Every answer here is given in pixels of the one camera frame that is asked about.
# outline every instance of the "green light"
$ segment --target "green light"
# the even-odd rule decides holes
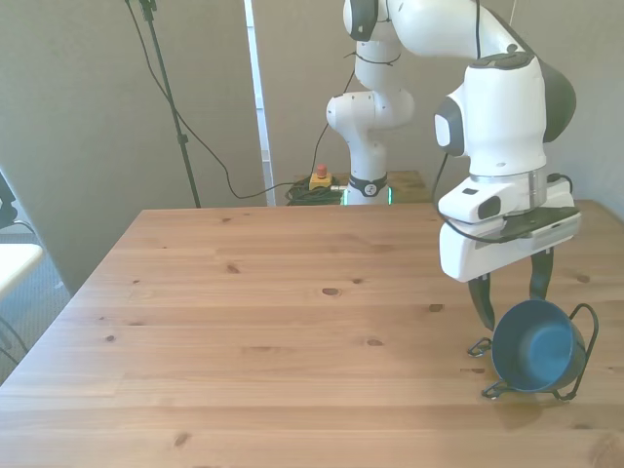
[[[392,205],[392,203],[393,203],[392,187],[388,187],[388,205]],[[342,205],[343,207],[347,207],[349,205],[349,191],[348,190],[345,190],[342,192],[340,205]]]

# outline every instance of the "red button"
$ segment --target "red button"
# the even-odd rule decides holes
[[[319,164],[316,168],[316,176],[318,178],[325,178],[328,176],[328,167],[325,164]]]

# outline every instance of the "blue bowl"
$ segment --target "blue bowl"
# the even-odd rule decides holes
[[[496,372],[510,390],[552,393],[568,386],[585,369],[585,341],[566,312],[545,300],[513,307],[492,340]]]

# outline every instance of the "floor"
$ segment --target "floor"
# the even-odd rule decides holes
[[[37,244],[32,234],[0,234],[0,244]],[[19,287],[0,301],[0,317],[7,320],[24,340],[32,345],[41,337],[69,301],[69,293],[48,256]],[[15,338],[0,326],[0,346],[18,361],[23,352]],[[0,356],[0,383],[14,365]]]

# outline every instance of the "microphone stand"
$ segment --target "microphone stand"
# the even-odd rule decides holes
[[[197,185],[195,184],[195,177],[193,176],[193,170],[191,169],[191,162],[188,157],[188,150],[186,149],[186,143],[188,143],[188,136],[182,133],[182,129],[179,125],[179,119],[177,118],[176,105],[174,104],[174,96],[172,94],[171,86],[169,85],[169,78],[167,77],[167,70],[165,69],[165,62],[163,61],[163,55],[160,51],[160,45],[158,44],[158,37],[156,37],[156,30],[154,29],[154,15],[156,11],[156,0],[138,0],[140,8],[143,11],[143,18],[149,25],[149,31],[152,34],[152,41],[154,42],[154,49],[156,50],[156,56],[158,57],[158,63],[160,64],[160,71],[163,75],[163,85],[167,93],[167,100],[169,106],[172,109],[172,115],[174,116],[175,131],[177,132],[177,142],[179,143],[180,150],[182,151],[182,158],[184,160],[184,166],[186,167],[186,174],[188,175],[188,182],[193,192],[193,200],[195,201],[195,208],[202,208],[202,204],[197,193]]]

